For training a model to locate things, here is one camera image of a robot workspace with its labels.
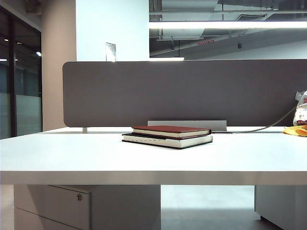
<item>power cord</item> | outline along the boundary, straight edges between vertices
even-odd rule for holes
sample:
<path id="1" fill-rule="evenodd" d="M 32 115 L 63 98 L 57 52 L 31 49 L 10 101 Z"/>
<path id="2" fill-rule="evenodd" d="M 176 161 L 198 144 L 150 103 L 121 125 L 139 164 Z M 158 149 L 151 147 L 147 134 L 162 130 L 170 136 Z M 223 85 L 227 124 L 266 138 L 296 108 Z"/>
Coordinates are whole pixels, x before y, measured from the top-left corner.
<path id="1" fill-rule="evenodd" d="M 273 124 L 266 126 L 264 128 L 258 128 L 258 129 L 254 129 L 254 130 L 250 130 L 250 131 L 234 131 L 234 132 L 230 132 L 230 131 L 212 131 L 212 133 L 253 133 L 253 132 L 257 132 L 269 127 L 272 127 L 274 125 L 276 125 L 277 123 L 281 122 L 282 120 L 284 120 L 290 113 L 292 113 L 294 110 L 296 109 L 296 106 L 291 109 L 288 113 L 286 113 L 282 118 L 280 118 L 278 121 L 274 122 Z"/>

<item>gray partition panel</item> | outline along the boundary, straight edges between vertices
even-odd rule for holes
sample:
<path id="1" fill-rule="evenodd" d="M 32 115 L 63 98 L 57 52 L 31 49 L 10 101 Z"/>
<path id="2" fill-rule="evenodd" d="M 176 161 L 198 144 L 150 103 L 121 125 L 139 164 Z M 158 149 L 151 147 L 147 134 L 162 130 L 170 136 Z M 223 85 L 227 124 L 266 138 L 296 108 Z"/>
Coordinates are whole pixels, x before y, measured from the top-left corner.
<path id="1" fill-rule="evenodd" d="M 63 66 L 69 127 L 124 127 L 147 120 L 227 120 L 265 126 L 306 90 L 307 60 L 68 62 Z M 279 125 L 291 125 L 293 114 Z"/>

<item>fluorescent light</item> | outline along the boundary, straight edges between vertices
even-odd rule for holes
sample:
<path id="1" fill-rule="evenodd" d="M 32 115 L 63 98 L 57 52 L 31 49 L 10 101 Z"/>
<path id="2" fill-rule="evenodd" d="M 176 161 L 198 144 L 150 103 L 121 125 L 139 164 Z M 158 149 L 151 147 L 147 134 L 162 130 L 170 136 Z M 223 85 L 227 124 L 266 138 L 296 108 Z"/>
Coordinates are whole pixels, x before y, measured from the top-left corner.
<path id="1" fill-rule="evenodd" d="M 150 61 L 183 61 L 184 57 L 151 57 Z"/>
<path id="2" fill-rule="evenodd" d="M 307 21 L 296 22 L 242 22 L 242 21 L 203 21 L 203 22 L 149 22 L 150 29 L 287 29 L 307 28 Z"/>

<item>filing cabinet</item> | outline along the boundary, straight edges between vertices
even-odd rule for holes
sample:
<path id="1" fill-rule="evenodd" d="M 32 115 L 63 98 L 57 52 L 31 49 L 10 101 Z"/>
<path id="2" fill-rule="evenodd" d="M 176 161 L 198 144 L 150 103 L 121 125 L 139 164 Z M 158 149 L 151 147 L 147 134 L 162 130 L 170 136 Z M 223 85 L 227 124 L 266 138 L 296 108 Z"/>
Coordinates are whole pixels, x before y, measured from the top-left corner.
<path id="1" fill-rule="evenodd" d="M 16 184 L 15 230 L 160 229 L 160 199 L 159 185 Z"/>

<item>desk surface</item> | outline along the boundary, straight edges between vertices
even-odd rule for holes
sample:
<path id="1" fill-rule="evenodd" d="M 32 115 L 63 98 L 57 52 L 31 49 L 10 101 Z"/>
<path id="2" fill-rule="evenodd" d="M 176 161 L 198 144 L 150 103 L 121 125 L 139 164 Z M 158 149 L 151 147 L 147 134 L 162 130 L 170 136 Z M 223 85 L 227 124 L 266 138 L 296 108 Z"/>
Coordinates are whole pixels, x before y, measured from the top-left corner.
<path id="1" fill-rule="evenodd" d="M 177 150 L 122 142 L 130 131 L 63 128 L 3 139 L 1 184 L 307 184 L 307 138 L 214 134 L 213 143 Z"/>

